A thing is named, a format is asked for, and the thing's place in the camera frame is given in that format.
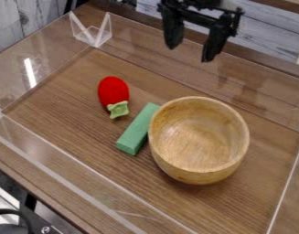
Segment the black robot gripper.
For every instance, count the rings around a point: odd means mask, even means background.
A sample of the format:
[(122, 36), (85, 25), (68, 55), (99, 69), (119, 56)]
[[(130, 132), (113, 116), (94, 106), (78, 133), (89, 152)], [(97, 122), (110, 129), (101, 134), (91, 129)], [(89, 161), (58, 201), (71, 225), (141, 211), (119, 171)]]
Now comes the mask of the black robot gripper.
[(174, 49), (183, 41), (185, 23), (210, 28), (202, 61), (210, 62), (223, 49), (227, 38), (237, 35), (245, 9), (234, 0), (161, 0), (165, 44)]

